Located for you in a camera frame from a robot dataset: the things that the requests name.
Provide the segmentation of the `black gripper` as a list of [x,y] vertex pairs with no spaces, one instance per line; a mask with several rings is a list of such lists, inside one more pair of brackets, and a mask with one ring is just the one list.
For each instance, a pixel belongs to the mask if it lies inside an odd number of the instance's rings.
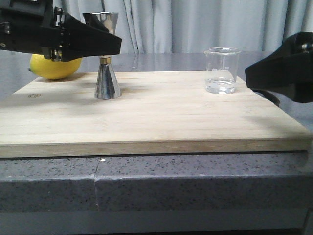
[[[118,55],[122,39],[115,35],[117,12],[86,12],[84,22],[63,9],[52,9],[51,0],[2,0],[0,48],[30,54],[51,55],[68,62],[89,56]],[[49,33],[57,30],[51,49]]]

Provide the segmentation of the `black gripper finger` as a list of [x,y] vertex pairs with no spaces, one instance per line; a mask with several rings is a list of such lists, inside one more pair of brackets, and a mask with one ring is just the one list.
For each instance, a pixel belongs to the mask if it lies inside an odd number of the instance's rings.
[[284,95],[298,103],[313,101],[313,33],[288,37],[271,55],[245,69],[246,86]]

